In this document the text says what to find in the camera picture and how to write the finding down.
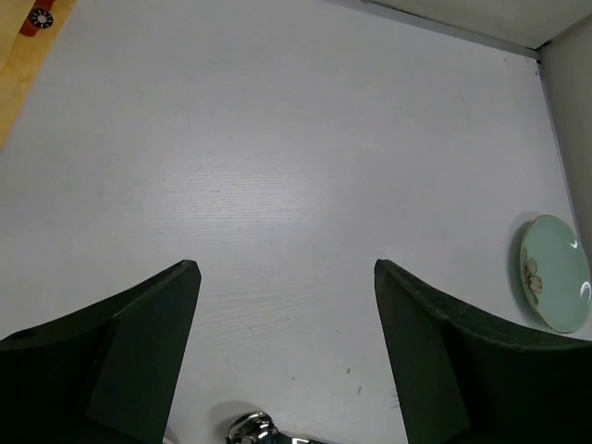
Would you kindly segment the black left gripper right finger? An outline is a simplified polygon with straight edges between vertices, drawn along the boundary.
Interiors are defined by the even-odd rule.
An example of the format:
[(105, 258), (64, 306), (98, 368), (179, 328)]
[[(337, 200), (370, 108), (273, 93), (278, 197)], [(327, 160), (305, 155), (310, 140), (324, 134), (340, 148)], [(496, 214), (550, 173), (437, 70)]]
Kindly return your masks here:
[(591, 345), (524, 327), (389, 260), (375, 293), (411, 443), (587, 443)]

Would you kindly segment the yellow car-print cloth placemat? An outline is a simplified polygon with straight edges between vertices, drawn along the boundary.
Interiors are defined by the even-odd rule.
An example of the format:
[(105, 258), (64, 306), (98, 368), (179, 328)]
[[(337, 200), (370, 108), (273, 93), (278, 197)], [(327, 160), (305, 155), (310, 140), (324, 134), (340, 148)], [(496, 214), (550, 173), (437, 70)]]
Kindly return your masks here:
[(76, 0), (2, 0), (1, 142), (19, 116)]

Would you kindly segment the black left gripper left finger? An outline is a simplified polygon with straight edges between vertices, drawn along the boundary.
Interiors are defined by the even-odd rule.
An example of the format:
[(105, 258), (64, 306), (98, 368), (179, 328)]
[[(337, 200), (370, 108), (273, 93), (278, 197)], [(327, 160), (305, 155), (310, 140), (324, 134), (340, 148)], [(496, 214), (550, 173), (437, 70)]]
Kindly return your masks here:
[(162, 442), (200, 285), (183, 260), (2, 339), (2, 442)]

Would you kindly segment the green floral ceramic plate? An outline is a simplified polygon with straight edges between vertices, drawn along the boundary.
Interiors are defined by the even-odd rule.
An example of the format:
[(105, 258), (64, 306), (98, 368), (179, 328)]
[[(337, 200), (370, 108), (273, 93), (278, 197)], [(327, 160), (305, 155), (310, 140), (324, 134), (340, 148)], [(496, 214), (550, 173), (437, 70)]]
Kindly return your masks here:
[(525, 297), (550, 329), (571, 334), (582, 328), (591, 306), (591, 275), (586, 253), (572, 228), (542, 215), (527, 226), (520, 244)]

